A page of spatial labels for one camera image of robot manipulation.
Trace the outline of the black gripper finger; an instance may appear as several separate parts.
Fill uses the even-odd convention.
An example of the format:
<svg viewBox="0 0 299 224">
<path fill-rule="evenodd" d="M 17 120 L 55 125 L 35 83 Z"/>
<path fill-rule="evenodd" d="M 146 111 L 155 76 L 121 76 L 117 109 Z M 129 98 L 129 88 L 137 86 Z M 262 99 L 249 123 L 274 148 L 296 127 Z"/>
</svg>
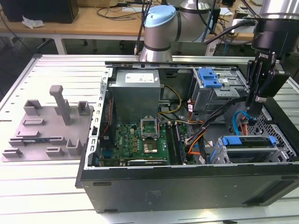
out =
<svg viewBox="0 0 299 224">
<path fill-rule="evenodd" d="M 262 86 L 267 80 L 269 72 L 273 71 L 276 62 L 276 55 L 256 55 L 254 60 L 249 60 L 247 65 L 246 84 L 248 96 L 245 106 L 251 117 L 257 117 L 262 110 L 263 103 L 267 96 L 260 93 Z"/>
</svg>

